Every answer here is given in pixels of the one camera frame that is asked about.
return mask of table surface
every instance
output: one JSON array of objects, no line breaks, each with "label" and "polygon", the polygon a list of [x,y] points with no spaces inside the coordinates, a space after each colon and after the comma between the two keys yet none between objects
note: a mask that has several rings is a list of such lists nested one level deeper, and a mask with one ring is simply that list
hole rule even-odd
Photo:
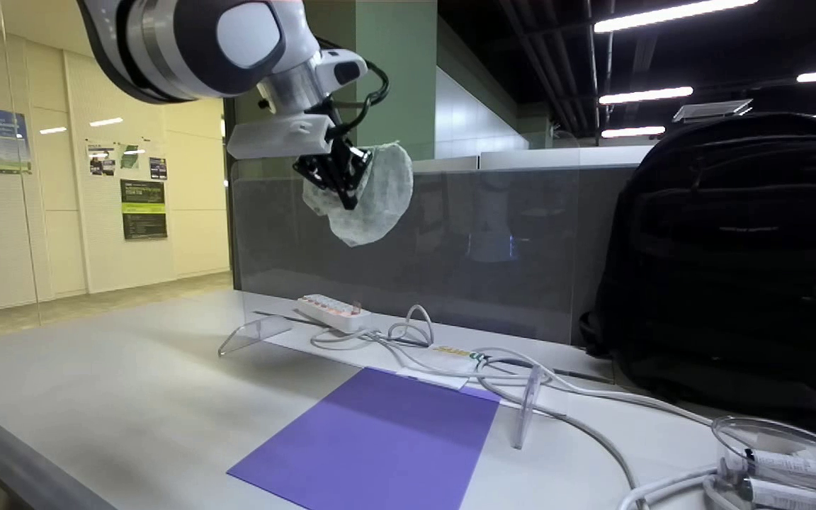
[{"label": "table surface", "polygon": [[[381,346],[319,351],[310,343],[319,335],[313,326],[215,356],[224,336],[256,319],[259,309],[292,314],[289,301],[215,291],[7,335],[0,424],[115,508],[292,508],[227,471],[357,368],[401,365]],[[499,346],[547,365],[608,372],[559,343],[455,326],[436,326],[436,343]],[[608,433],[630,460],[637,485],[717,460],[717,443],[705,427],[669,414],[559,390],[542,390],[540,402]],[[535,416],[524,451],[516,451],[516,416],[516,407],[499,407],[463,508],[620,505],[630,489],[601,444],[565,421]],[[703,508],[703,498],[686,495],[667,508]]]}]

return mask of gray panel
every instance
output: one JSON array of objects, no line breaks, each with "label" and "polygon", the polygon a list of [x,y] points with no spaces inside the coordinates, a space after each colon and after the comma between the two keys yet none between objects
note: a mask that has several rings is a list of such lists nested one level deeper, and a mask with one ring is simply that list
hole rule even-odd
[{"label": "gray panel", "polygon": [[244,291],[324,291],[374,312],[426,304],[439,324],[571,341],[603,268],[630,169],[421,172],[401,226],[350,250],[302,181],[234,181],[234,271]]}]

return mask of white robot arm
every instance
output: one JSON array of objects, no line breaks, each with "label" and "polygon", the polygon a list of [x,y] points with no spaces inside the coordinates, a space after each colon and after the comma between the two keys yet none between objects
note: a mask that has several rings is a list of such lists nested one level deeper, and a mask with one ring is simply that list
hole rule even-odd
[{"label": "white robot arm", "polygon": [[[347,137],[387,98],[388,79],[354,52],[320,49],[302,0],[79,0],[79,9],[100,69],[143,101],[261,88],[278,120],[234,132],[229,154],[302,155],[296,169],[354,209],[368,155]],[[368,69],[384,88],[340,122],[333,94]]]}]

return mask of purple paper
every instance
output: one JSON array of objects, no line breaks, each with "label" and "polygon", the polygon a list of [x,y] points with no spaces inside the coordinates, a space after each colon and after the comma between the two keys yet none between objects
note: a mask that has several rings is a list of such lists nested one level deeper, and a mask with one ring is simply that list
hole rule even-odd
[{"label": "purple paper", "polygon": [[229,475],[310,510],[457,510],[496,407],[363,368]]}]

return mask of white cloth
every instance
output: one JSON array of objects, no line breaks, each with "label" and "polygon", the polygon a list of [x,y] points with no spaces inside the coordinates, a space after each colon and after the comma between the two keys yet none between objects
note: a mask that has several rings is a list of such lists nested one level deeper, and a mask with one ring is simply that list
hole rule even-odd
[{"label": "white cloth", "polygon": [[330,190],[304,181],[304,205],[330,219],[330,230],[350,246],[387,237],[409,213],[415,195],[412,155],[391,141],[372,151],[368,169],[357,183],[357,207],[347,209]]}]

